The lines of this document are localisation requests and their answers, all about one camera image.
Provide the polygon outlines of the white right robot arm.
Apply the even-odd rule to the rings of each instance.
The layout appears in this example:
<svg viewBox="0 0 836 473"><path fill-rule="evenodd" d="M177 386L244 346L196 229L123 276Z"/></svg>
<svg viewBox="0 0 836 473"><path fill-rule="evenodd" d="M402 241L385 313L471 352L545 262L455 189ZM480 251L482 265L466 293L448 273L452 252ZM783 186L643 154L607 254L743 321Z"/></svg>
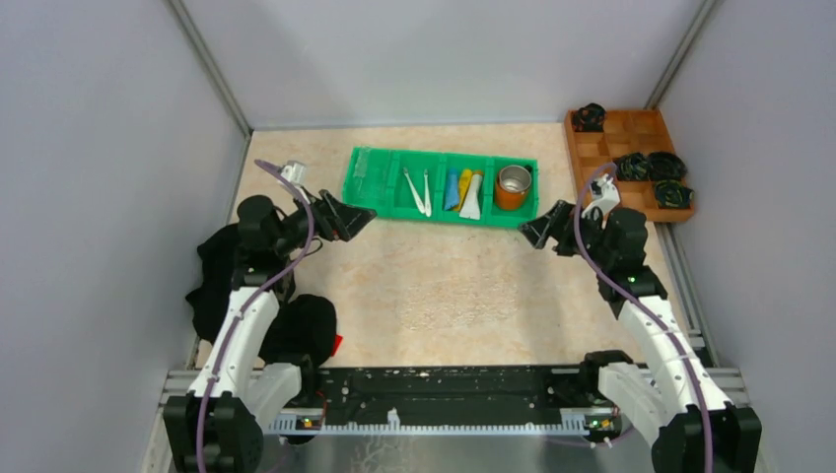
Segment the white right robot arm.
<svg viewBox="0 0 836 473"><path fill-rule="evenodd" d="M660 278L646 264L646 216L618 207L589 213L559 200L519 225L532 247L549 239L559 256L579 255L596 275L616 320L639 344L653 377L614 353L586 358L594 390L613 402L651 448L657 472L752 472L762 424L718 387L672 313Z"/></svg>

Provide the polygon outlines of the blue toothpaste tube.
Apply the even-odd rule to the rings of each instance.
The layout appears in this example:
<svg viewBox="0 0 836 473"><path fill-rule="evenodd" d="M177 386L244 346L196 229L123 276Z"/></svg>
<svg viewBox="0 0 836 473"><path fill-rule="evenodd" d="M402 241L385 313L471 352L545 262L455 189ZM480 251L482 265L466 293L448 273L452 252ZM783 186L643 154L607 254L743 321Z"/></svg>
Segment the blue toothpaste tube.
<svg viewBox="0 0 836 473"><path fill-rule="evenodd" d="M458 181L460 171L458 169L449 169L446 178L444 210L452 211L460 202L460 193L458 190Z"/></svg>

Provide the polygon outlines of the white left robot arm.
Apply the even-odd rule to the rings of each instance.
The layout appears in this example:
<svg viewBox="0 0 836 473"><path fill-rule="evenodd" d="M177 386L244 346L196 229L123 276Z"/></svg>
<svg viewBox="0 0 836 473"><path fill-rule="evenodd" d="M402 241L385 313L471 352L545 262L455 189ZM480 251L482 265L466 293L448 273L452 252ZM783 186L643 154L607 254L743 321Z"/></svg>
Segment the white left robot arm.
<svg viewBox="0 0 836 473"><path fill-rule="evenodd" d="M295 194L296 212L280 216L265 195L238 207L240 243L235 252L227 307L204 368L181 395L168 399L163 419L178 472L254 472L264 437L281 410L301 394L316 392L311 351L289 352L253 378L253 366L280 313L279 285L293 276L314 238L349 241L377 215L345 204L330 192Z"/></svg>

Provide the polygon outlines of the clear textured plastic tray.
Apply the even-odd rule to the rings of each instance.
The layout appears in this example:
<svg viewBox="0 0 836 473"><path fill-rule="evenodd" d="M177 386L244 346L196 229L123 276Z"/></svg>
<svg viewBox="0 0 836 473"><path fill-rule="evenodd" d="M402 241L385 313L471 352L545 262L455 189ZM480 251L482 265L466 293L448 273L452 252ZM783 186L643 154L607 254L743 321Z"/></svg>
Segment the clear textured plastic tray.
<svg viewBox="0 0 836 473"><path fill-rule="evenodd" d="M354 165L346 178L347 201L361 207L381 208L384 203L389 166L389 150L357 148Z"/></svg>

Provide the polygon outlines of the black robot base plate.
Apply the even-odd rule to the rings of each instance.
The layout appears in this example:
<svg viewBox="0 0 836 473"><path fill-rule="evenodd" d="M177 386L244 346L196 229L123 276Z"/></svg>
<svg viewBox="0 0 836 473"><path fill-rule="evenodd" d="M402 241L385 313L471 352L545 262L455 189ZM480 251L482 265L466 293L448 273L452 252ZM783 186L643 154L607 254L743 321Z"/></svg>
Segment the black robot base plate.
<svg viewBox="0 0 836 473"><path fill-rule="evenodd" d="M272 432L289 436L619 436L627 422L571 366L332 368L291 400Z"/></svg>

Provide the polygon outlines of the green compartment bin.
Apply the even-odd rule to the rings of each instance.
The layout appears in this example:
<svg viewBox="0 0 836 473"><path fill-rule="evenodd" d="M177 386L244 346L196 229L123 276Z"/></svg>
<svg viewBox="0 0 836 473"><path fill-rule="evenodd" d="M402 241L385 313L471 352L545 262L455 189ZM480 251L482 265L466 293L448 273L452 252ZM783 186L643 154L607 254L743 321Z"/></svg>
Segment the green compartment bin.
<svg viewBox="0 0 836 473"><path fill-rule="evenodd" d="M342 186L342 200L347 201L346 178L356 159L356 147L351 155ZM487 155L468 155L435 151L415 151L386 149L390 151L390 166L385 188L384 203L374 209L381 219L433 222L453 225L515 229L523 222L532 220L538 213L538 163L532 159L509 158ZM499 170L509 165L529 165L533 167L533 184L524 204L515 211L503 211L494 203L495 179ZM416 208L403 169L408 168L419 195L424 201L424 169L429 171L432 192L432 217L427 218ZM483 172L483 182L479 192L481 218L478 221L462 218L458 212L445 211L445 187L449 169L464 169Z"/></svg>

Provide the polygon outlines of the steel cup orange sleeve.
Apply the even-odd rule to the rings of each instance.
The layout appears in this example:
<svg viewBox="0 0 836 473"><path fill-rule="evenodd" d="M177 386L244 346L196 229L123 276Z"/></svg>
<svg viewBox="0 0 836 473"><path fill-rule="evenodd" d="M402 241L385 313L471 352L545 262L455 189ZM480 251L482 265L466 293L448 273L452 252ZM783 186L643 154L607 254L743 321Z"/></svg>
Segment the steel cup orange sleeve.
<svg viewBox="0 0 836 473"><path fill-rule="evenodd" d="M495 179L494 203L503 211L518 210L533 184L533 167L509 165L501 168Z"/></svg>

